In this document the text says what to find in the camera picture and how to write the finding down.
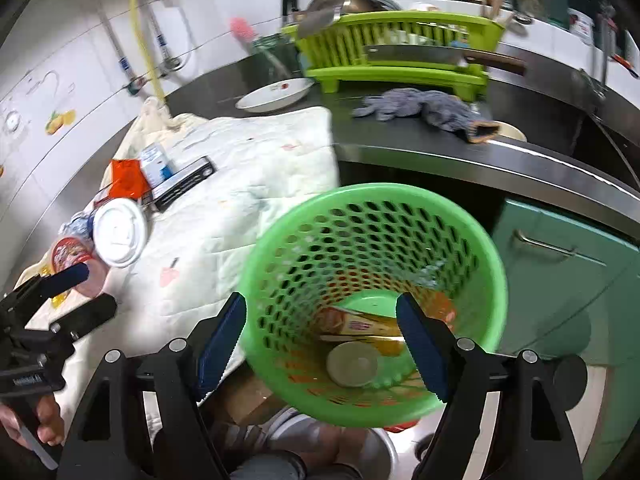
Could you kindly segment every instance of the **yellow pipe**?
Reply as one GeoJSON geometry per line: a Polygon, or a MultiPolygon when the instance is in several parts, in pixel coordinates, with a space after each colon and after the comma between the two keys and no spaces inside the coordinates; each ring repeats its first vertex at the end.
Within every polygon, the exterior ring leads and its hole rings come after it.
{"type": "Polygon", "coordinates": [[[131,14],[131,27],[133,27],[133,32],[138,40],[138,46],[140,47],[142,57],[145,59],[146,71],[149,73],[149,77],[151,78],[151,84],[154,86],[154,92],[156,93],[158,100],[164,104],[164,92],[162,91],[162,87],[158,81],[158,76],[156,75],[156,67],[154,66],[153,59],[149,54],[149,50],[146,48],[145,37],[142,35],[142,31],[140,30],[140,21],[138,20],[138,0],[129,0],[129,13],[131,14]]]}

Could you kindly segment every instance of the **gray cloth rag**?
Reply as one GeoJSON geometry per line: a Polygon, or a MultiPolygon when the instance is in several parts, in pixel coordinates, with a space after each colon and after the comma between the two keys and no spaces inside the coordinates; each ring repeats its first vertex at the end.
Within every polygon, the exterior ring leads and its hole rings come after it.
{"type": "Polygon", "coordinates": [[[381,96],[365,97],[366,105],[354,109],[353,117],[364,117],[375,112],[376,119],[388,121],[394,117],[422,114],[429,124],[446,132],[465,133],[469,142],[482,142],[493,137],[499,125],[487,121],[455,96],[438,90],[420,91],[415,88],[395,88],[381,96]]]}

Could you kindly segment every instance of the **perforated basket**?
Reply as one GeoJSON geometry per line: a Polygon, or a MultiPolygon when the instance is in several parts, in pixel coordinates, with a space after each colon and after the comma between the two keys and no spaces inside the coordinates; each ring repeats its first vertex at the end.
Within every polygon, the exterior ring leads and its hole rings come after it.
{"type": "Polygon", "coordinates": [[[460,40],[459,30],[466,31],[470,48],[494,51],[504,27],[481,16],[421,10],[387,10],[348,14],[318,34],[297,37],[297,25],[282,32],[296,40],[309,67],[307,77],[318,79],[322,91],[338,90],[344,81],[389,81],[451,88],[465,101],[473,101],[486,87],[487,74],[479,64],[456,66],[411,61],[370,62],[364,51],[367,45],[384,44],[389,32],[401,31],[426,38],[435,46],[450,46],[460,40]]]}
{"type": "Polygon", "coordinates": [[[415,420],[439,401],[408,351],[381,358],[367,386],[344,388],[326,372],[332,345],[317,340],[313,320],[335,305],[395,316],[396,298],[409,291],[430,316],[451,321],[434,289],[454,303],[456,335],[493,351],[506,316],[506,278],[482,226],[417,187],[339,188],[292,209],[258,241],[239,287],[248,307],[241,344],[266,384],[314,418],[370,428],[415,420]]]}

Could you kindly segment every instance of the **knife handle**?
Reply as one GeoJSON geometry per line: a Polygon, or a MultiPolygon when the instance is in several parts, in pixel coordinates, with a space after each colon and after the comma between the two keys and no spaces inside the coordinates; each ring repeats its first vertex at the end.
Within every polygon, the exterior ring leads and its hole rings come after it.
{"type": "Polygon", "coordinates": [[[463,56],[468,63],[478,63],[518,75],[525,75],[527,64],[517,57],[496,54],[495,52],[463,52],[463,56]]]}

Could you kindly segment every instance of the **white plate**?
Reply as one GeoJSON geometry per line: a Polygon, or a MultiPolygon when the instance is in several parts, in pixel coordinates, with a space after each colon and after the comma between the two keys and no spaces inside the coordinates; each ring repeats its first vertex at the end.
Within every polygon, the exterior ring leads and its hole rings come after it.
{"type": "Polygon", "coordinates": [[[510,139],[521,140],[522,142],[527,142],[527,137],[523,134],[519,129],[509,123],[503,123],[502,121],[494,121],[495,123],[500,124],[500,129],[498,129],[498,135],[502,135],[504,137],[509,137],[510,139]]]}
{"type": "Polygon", "coordinates": [[[300,101],[313,84],[312,79],[305,77],[285,79],[245,95],[236,103],[236,108],[253,114],[273,112],[300,101]]]}

